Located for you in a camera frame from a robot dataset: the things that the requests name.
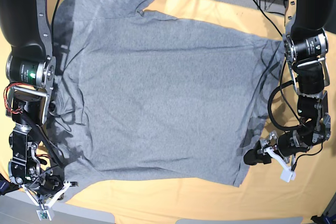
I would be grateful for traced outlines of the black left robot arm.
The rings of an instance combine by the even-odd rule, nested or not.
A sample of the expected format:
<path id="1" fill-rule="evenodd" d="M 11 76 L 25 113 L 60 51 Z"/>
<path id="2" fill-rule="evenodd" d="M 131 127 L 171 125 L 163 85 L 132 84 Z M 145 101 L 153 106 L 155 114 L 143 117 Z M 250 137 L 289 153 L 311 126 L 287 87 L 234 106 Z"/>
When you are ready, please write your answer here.
<path id="1" fill-rule="evenodd" d="M 295 0 L 288 4 L 295 6 L 294 15 L 288 18 L 283 34 L 285 66 L 289 68 L 291 80 L 280 82 L 271 93 L 268 116 L 272 124 L 283 134 L 274 133 L 268 139 L 261 139 L 244 155 L 244 163 L 250 166 L 258 163 L 269 164 L 279 157 L 281 161 L 297 166 L 298 159 L 307 156 L 315 145 L 323 145 L 330 137 L 330 116 L 328 95 L 325 87 L 330 84 L 326 64 L 329 51 L 324 26 L 331 14 L 334 0 Z M 293 86 L 298 95 L 297 111 L 293 114 L 299 124 L 280 125 L 272 113 L 272 103 L 277 93 Z"/>

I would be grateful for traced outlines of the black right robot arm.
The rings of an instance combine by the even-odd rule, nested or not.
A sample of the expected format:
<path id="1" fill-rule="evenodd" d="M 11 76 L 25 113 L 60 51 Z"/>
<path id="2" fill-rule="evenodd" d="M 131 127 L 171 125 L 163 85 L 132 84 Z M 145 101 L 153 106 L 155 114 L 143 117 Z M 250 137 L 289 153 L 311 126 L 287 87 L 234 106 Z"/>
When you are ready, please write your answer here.
<path id="1" fill-rule="evenodd" d="M 38 204 L 58 199 L 64 177 L 59 156 L 43 132 L 53 92 L 56 58 L 47 0 L 1 0 L 1 31 L 11 46 L 6 63 L 6 115 L 15 122 L 9 179 Z"/>

